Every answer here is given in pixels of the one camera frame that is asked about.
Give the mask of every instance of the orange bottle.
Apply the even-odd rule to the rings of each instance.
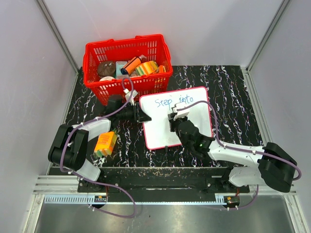
[[[134,57],[125,66],[123,66],[123,68],[121,69],[121,73],[130,75],[135,70],[135,68],[141,64],[143,58],[146,57],[144,55]]]

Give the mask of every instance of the yellow box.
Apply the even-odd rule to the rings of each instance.
[[[115,132],[102,133],[98,137],[98,141],[94,150],[94,155],[101,157],[111,155],[115,146],[117,135]]]

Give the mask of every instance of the cable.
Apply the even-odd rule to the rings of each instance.
[[[253,153],[252,150],[247,150],[247,149],[242,149],[242,148],[236,148],[236,147],[231,147],[231,146],[224,146],[224,144],[223,144],[223,143],[220,141],[220,139],[219,139],[219,134],[218,134],[218,120],[217,120],[217,116],[216,116],[216,111],[215,111],[215,109],[213,108],[213,106],[211,105],[211,103],[209,103],[209,102],[207,102],[207,101],[205,101],[205,100],[200,100],[200,101],[197,101],[197,102],[195,102],[195,103],[193,103],[193,104],[191,104],[191,105],[189,105],[189,106],[187,106],[187,107],[185,107],[185,108],[177,109],[177,111],[186,110],[186,109],[188,109],[188,108],[191,108],[191,107],[197,105],[198,103],[207,103],[207,104],[209,105],[209,107],[212,109],[213,114],[214,114],[214,118],[215,118],[216,140],[217,140],[217,142],[218,142],[218,144],[219,144],[220,146],[222,146],[223,148],[231,149],[231,150],[237,150],[237,151],[242,151],[242,152],[247,152],[247,153]],[[273,159],[276,159],[276,160],[279,160],[279,161],[284,162],[284,163],[286,163],[286,164],[292,166],[293,168],[295,168],[295,170],[298,172],[298,176],[297,176],[296,178],[293,178],[293,181],[297,181],[297,180],[299,180],[299,179],[301,178],[301,170],[300,170],[300,168],[297,167],[295,164],[293,164],[293,163],[291,163],[291,162],[289,162],[289,161],[287,161],[287,160],[285,160],[285,159],[279,158],[279,157],[277,157],[277,156],[275,156],[275,155],[269,154],[269,153],[260,152],[260,151],[256,151],[256,153],[257,153],[257,154],[261,154],[261,155],[268,156],[268,157],[273,158]]]
[[[257,184],[256,193],[255,193],[253,199],[247,205],[241,206],[238,209],[230,208],[229,210],[242,210],[242,209],[246,209],[246,208],[250,207],[251,205],[254,204],[255,200],[257,199],[258,192],[259,192],[259,185]]]
[[[65,142],[65,145],[64,145],[64,148],[63,148],[63,151],[62,151],[62,156],[61,156],[61,159],[60,159],[60,164],[59,164],[59,166],[60,166],[60,170],[61,170],[62,172],[71,171],[71,170],[68,170],[68,169],[64,169],[64,158],[65,158],[65,153],[66,153],[66,149],[67,149],[68,143],[70,142],[70,139],[71,139],[71,137],[73,136],[74,132],[77,131],[79,128],[83,127],[84,125],[87,125],[87,124],[90,124],[90,123],[92,123],[92,122],[95,122],[95,121],[98,121],[98,120],[102,120],[102,119],[104,119],[104,118],[107,118],[107,117],[110,117],[110,116],[114,115],[115,113],[117,113],[117,112],[119,112],[120,110],[122,110],[122,109],[129,103],[129,101],[131,100],[132,95],[133,95],[134,86],[133,86],[132,80],[126,77],[126,78],[123,78],[123,79],[122,79],[122,82],[121,82],[123,88],[124,88],[124,80],[125,80],[125,79],[127,79],[127,80],[130,81],[130,84],[131,84],[131,94],[130,94],[130,98],[128,98],[128,100],[125,102],[124,105],[121,106],[121,108],[119,108],[118,110],[116,110],[116,111],[114,111],[114,112],[112,112],[112,113],[110,113],[110,114],[107,114],[107,115],[105,115],[105,116],[102,116],[102,117],[99,117],[99,118],[95,118],[95,119],[93,119],[93,120],[89,120],[89,121],[87,121],[87,122],[85,122],[85,123],[81,123],[80,125],[78,125],[76,128],[74,128],[74,129],[70,132],[70,134],[69,134],[69,136],[68,136],[68,138],[67,138],[67,140],[66,140],[66,142]],[[131,215],[128,215],[128,216],[118,215],[118,214],[115,214],[115,213],[112,213],[112,212],[109,212],[109,211],[105,211],[105,210],[101,210],[101,209],[96,209],[96,208],[93,208],[93,210],[96,209],[97,211],[103,212],[103,213],[105,213],[105,214],[113,215],[113,216],[116,216],[116,217],[123,217],[123,218],[132,218],[132,217],[135,217],[135,215],[136,215],[136,213],[137,213],[136,203],[135,203],[133,197],[132,197],[127,191],[125,191],[123,188],[118,187],[118,186],[113,185],[113,184],[101,183],[101,182],[96,182],[96,181],[89,180],[89,179],[87,179],[87,178],[82,177],[81,175],[79,175],[78,173],[76,173],[76,172],[74,172],[74,171],[73,171],[72,173],[73,173],[74,175],[76,175],[76,176],[78,176],[78,177],[84,179],[85,181],[90,182],[90,183],[94,183],[94,184],[98,184],[98,185],[103,185],[103,186],[108,186],[108,187],[113,187],[113,188],[119,189],[120,191],[122,191],[123,193],[125,193],[125,194],[131,199],[131,201],[132,201],[132,203],[133,203],[133,206],[134,206],[134,212],[133,212]]]

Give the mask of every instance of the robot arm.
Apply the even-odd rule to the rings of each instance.
[[[296,161],[275,143],[266,147],[250,147],[215,141],[199,132],[199,129],[188,120],[189,109],[178,111],[185,103],[178,103],[168,114],[171,132],[175,132],[183,145],[201,159],[229,161],[244,165],[234,167],[226,178],[237,187],[249,184],[267,184],[280,191],[289,192],[294,178],[295,168],[274,158],[260,154],[265,152],[285,159],[294,165]]]
[[[121,106],[122,96],[112,95],[108,100],[104,114],[110,114],[120,109]],[[142,111],[138,103],[133,102],[133,105],[126,106],[117,114],[109,117],[109,119],[104,118],[81,127],[74,132],[73,137],[66,148],[64,167],[73,170],[82,177],[92,181],[97,181],[100,176],[103,176],[101,170],[98,167],[93,166],[93,164],[86,159],[87,145],[91,139],[114,129],[119,120],[134,120],[137,123],[142,123],[151,120],[151,118]],[[63,124],[58,128],[49,151],[48,159],[50,162],[60,165],[65,142],[68,139],[70,132],[77,126],[78,125],[69,126]]]

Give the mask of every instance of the red basket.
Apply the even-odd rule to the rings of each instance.
[[[97,66],[103,61],[129,61],[135,56],[145,55],[147,61],[156,61],[158,65],[164,65],[166,72],[160,74],[143,75],[131,78],[134,89],[140,96],[166,91],[169,79],[173,74],[171,55],[164,42],[163,35],[136,36],[128,40],[106,40],[86,45],[86,53],[83,57],[84,85],[90,88],[103,105],[113,94],[124,97],[121,80],[102,81],[97,75]],[[125,88],[131,90],[128,81],[124,82]]]

